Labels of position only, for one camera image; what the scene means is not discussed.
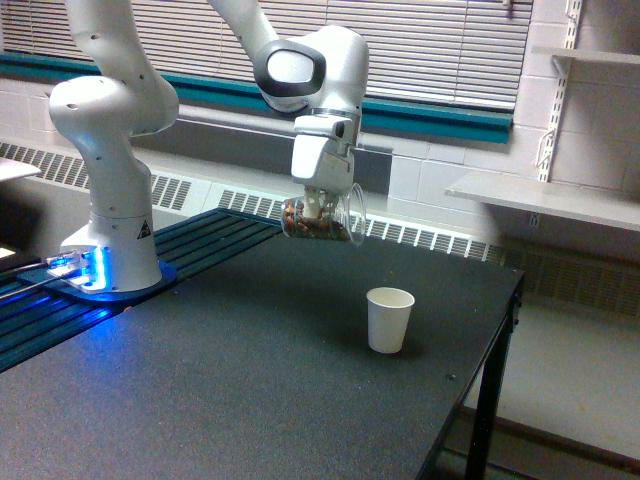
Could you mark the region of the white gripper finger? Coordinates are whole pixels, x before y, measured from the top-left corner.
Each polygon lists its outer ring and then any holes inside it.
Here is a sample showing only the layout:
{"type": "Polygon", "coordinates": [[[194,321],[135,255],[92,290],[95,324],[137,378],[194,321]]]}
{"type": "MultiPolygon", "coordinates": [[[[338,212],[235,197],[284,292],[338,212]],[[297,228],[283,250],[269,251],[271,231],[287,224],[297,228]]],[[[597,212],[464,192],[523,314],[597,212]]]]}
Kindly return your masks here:
{"type": "Polygon", "coordinates": [[[330,195],[325,189],[306,186],[304,188],[304,216],[322,219],[330,214],[330,195]]]}

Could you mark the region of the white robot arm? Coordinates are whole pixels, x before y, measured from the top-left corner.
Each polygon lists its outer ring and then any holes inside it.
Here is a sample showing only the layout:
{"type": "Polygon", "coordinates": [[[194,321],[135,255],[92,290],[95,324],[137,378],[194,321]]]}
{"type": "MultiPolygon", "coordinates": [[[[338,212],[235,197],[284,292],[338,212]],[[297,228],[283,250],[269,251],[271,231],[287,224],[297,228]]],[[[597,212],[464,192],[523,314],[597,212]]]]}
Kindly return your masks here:
{"type": "MultiPolygon", "coordinates": [[[[354,149],[369,71],[366,41],[339,25],[283,39],[255,1],[217,1],[214,9],[250,58],[265,102],[295,115],[291,174],[304,193],[283,204],[284,232],[353,240],[348,203],[360,191],[354,149]]],[[[162,272],[151,173],[131,139],[172,126],[178,96],[146,56],[129,2],[70,1],[66,11],[76,45],[99,71],[56,85],[49,99],[50,117],[80,153],[90,188],[88,222],[61,247],[81,254],[77,289],[143,290],[160,283],[162,272]]]]}

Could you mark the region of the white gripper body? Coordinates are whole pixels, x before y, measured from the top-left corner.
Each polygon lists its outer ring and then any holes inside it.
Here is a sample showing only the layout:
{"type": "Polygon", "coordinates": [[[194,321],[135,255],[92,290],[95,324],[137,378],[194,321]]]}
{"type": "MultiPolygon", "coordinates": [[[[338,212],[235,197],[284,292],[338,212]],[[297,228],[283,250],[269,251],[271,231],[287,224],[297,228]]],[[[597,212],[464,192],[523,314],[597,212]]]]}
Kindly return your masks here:
{"type": "Polygon", "coordinates": [[[314,113],[294,122],[291,175],[295,183],[341,195],[354,177],[354,153],[360,117],[349,113],[314,113]]]}

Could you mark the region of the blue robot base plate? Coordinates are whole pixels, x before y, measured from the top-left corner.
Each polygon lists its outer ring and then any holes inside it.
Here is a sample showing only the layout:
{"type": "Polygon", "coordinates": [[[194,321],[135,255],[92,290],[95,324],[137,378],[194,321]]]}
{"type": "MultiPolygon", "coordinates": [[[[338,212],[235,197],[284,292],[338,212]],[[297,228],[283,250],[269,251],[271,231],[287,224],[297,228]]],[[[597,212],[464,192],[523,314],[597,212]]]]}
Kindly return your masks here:
{"type": "MultiPolygon", "coordinates": [[[[85,266],[85,263],[86,262],[84,262],[84,260],[80,260],[79,262],[71,262],[69,264],[63,265],[62,269],[64,270],[67,267],[83,267],[85,266]]],[[[44,289],[48,292],[52,292],[64,298],[74,299],[81,303],[92,305],[136,305],[148,298],[158,295],[166,289],[169,289],[177,282],[177,270],[175,267],[163,261],[160,261],[159,265],[162,274],[161,280],[157,284],[142,290],[110,290],[99,293],[87,293],[75,288],[70,282],[67,281],[51,282],[50,284],[45,285],[44,289]]],[[[17,273],[17,279],[28,284],[35,284],[48,278],[53,278],[47,272],[48,266],[38,269],[34,268],[27,271],[21,271],[17,273]]]]}

